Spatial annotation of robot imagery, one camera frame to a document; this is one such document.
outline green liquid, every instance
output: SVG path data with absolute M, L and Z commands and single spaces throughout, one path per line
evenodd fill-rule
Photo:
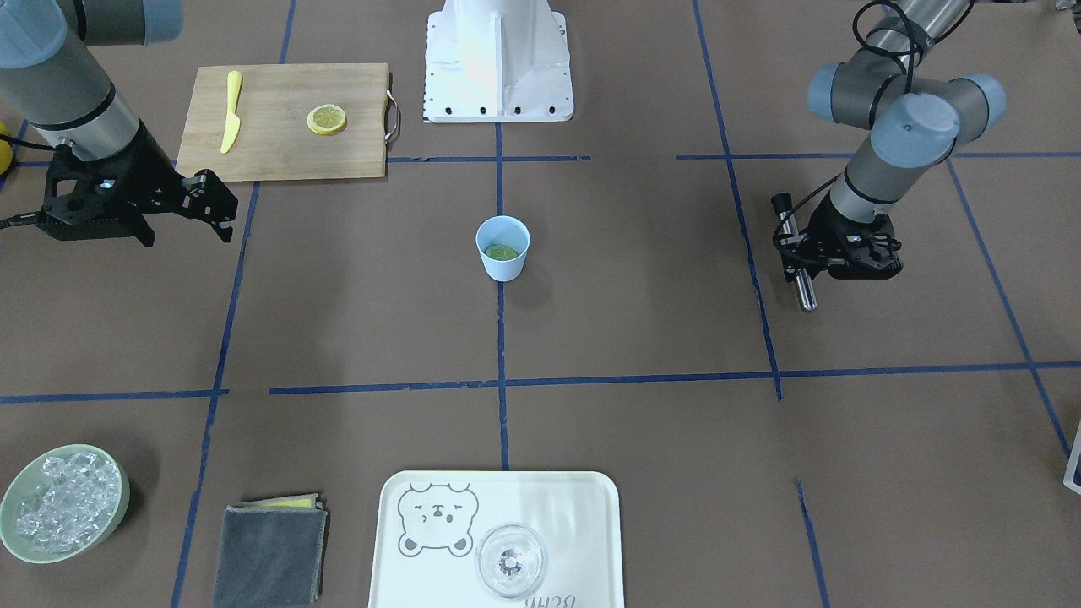
M 484 255 L 498 262 L 509 262 L 518 257 L 518 252 L 505 244 L 493 244 L 484 250 Z

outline folded cloth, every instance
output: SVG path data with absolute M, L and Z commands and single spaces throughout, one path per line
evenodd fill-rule
M 226 507 L 214 608 L 282 608 L 319 598 L 326 512 L 315 500 L 313 507 L 303 506 L 303 499 Z

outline paper cup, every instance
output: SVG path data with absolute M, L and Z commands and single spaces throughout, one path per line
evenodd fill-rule
M 509 247 L 518 253 L 513 260 L 493 260 L 484 251 L 494 244 Z M 530 230 L 519 220 L 510 215 L 496 215 L 477 229 L 477 252 L 480 253 L 484 270 L 493 279 L 506 282 L 513 280 L 525 265 L 525 254 L 530 249 Z

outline green bowl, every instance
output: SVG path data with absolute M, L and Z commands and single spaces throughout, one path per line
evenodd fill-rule
M 23 499 L 34 494 L 38 486 L 46 485 L 48 479 L 44 474 L 41 473 L 41 463 L 44 462 L 46 458 L 67 458 L 79 452 L 91 452 L 93 454 L 97 454 L 98 458 L 107 459 L 117 465 L 117 475 L 120 476 L 120 497 L 117 499 L 116 504 L 112 505 L 108 523 L 104 528 L 102 528 L 102 531 L 97 533 L 97 537 L 91 540 L 91 542 L 68 553 L 38 553 L 34 551 L 31 542 L 28 539 L 24 539 L 15 531 L 15 520 L 18 519 L 18 506 L 23 502 Z M 35 459 L 34 462 L 26 465 L 26 467 L 23 468 L 17 476 L 15 476 L 15 480 L 8 487 L 8 491 L 4 492 L 3 501 L 0 502 L 0 541 L 3 541 L 4 547 L 6 547 L 12 555 L 23 561 L 29 561 L 30 564 L 54 564 L 56 561 L 70 559 L 76 555 L 85 553 L 97 546 L 102 541 L 108 538 L 114 530 L 117 529 L 117 526 L 120 525 L 120 520 L 124 518 L 124 512 L 128 511 L 128 501 L 130 498 L 131 488 L 128 485 L 128 475 L 125 475 L 123 468 L 120 467 L 120 463 L 118 463 L 117 460 L 109 455 L 109 453 L 105 450 L 83 444 L 74 444 L 70 446 L 63 446 L 54 450 L 49 450 Z

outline wooden cutting board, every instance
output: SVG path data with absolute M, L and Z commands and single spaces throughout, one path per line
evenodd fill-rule
M 243 75 L 237 115 L 240 135 L 222 154 L 226 79 Z M 199 68 L 176 170 L 211 169 L 224 182 L 339 180 L 386 174 L 384 130 L 390 69 L 387 64 L 288 64 Z M 346 127 L 317 135 L 307 116 L 337 104 Z

